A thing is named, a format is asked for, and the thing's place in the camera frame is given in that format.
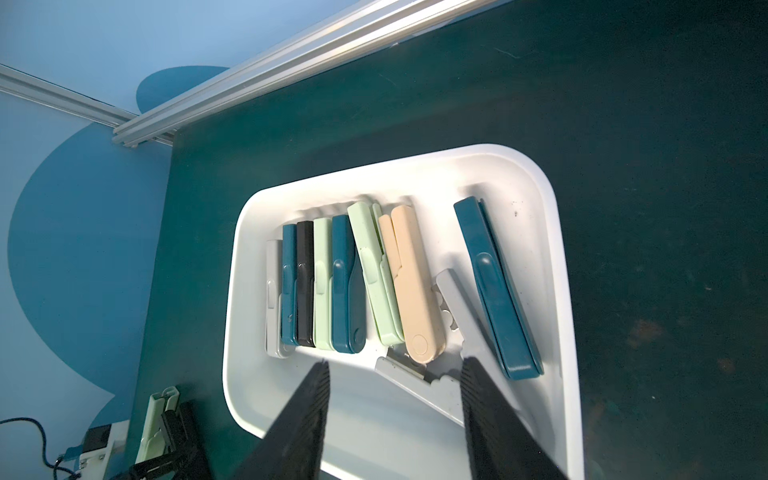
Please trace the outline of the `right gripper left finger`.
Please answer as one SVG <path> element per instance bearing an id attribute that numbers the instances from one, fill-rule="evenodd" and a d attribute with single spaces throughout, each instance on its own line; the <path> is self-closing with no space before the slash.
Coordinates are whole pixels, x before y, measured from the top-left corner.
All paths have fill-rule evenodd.
<path id="1" fill-rule="evenodd" d="M 330 368 L 315 363 L 234 479 L 318 479 L 330 400 Z"/>

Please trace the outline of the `teal pliers group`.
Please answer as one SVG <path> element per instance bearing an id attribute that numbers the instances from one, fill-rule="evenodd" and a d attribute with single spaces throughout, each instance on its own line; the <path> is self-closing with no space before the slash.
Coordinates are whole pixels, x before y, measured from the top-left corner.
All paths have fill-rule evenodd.
<path id="1" fill-rule="evenodd" d="M 282 235 L 281 340 L 286 345 L 297 346 L 298 340 L 295 321 L 297 225 L 284 225 L 282 228 Z"/>
<path id="2" fill-rule="evenodd" d="M 484 202 L 469 196 L 456 202 L 454 211 L 502 373 L 509 380 L 541 376 L 541 356 L 513 279 L 507 272 L 503 252 L 497 245 Z"/>
<path id="3" fill-rule="evenodd" d="M 348 215 L 332 218 L 331 340 L 337 352 L 360 353 L 366 343 L 366 293 Z"/>

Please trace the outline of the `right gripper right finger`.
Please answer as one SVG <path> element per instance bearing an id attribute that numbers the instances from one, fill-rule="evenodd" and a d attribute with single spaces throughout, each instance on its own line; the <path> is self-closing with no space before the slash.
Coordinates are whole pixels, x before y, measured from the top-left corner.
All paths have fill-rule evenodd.
<path id="1" fill-rule="evenodd" d="M 460 390 L 474 479 L 566 477 L 523 425 L 478 359 L 463 361 Z"/>

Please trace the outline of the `white plastic storage box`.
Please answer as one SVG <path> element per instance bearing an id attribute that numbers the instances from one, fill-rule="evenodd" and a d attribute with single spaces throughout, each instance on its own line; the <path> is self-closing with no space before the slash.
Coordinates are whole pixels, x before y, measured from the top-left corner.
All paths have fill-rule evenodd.
<path id="1" fill-rule="evenodd" d="M 451 269 L 482 312 L 454 204 L 481 199 L 541 355 L 543 374 L 513 381 L 510 400 L 532 435 L 572 479 L 585 475 L 579 373 L 556 197 L 544 172 L 512 148 L 479 144 L 391 160 L 262 188 L 234 234 L 222 382 L 237 424 L 263 436 L 309 369 L 330 366 L 323 469 L 340 478 L 466 479 L 461 425 L 374 371 L 386 353 L 375 332 L 356 355 L 265 348 L 266 242 L 285 224 L 345 212 L 359 200 L 415 211 L 432 273 Z"/>

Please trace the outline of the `beige pliers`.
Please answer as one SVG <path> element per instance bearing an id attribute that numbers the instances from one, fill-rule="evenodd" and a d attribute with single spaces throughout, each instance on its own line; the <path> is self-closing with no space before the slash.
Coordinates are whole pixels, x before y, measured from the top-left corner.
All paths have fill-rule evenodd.
<path id="1" fill-rule="evenodd" d="M 410 358 L 428 364 L 446 348 L 446 333 L 429 271 L 415 210 L 398 205 L 378 218 L 406 350 Z"/>

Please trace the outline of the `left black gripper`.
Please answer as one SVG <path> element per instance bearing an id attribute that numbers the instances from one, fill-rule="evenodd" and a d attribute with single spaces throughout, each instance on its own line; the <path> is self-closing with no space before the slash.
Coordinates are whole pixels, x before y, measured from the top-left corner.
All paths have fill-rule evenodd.
<path id="1" fill-rule="evenodd" d="M 111 424 L 103 448 L 87 451 L 85 442 L 77 465 L 78 479 L 108 478 L 112 456 L 125 447 L 127 428 L 128 421 Z M 191 402 L 161 414 L 160 437 L 165 441 L 161 455 L 136 462 L 113 479 L 161 479 L 168 474 L 172 479 L 213 478 Z"/>

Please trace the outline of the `black pliers group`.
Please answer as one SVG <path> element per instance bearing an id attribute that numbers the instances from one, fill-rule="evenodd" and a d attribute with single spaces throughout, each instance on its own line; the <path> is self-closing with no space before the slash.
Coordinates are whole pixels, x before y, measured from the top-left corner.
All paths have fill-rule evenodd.
<path id="1" fill-rule="evenodd" d="M 312 221 L 297 223 L 296 259 L 297 340 L 301 346 L 314 347 L 314 236 Z"/>

